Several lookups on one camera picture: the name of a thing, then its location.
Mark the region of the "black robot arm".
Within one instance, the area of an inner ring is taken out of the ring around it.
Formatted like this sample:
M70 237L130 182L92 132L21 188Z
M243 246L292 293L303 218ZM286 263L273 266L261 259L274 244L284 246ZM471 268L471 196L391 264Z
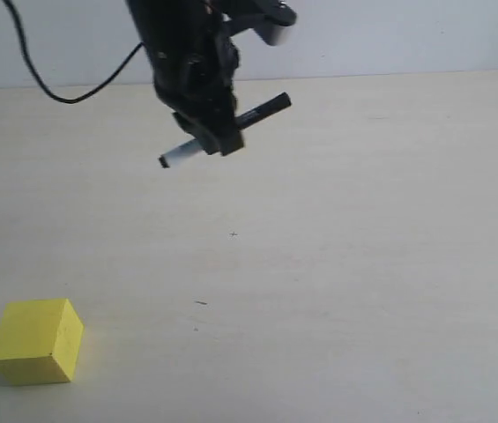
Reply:
M223 15L203 1L127 3L153 71L158 98L202 149L223 156L244 147L233 79L240 57Z

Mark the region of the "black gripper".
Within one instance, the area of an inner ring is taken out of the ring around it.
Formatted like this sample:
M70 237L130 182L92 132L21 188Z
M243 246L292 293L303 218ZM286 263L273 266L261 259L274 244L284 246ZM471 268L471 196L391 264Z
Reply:
M222 156L244 147L236 121L233 78L239 67L237 47L229 39L145 41L159 99L173 110L178 126L207 155ZM216 128L216 143L201 128Z

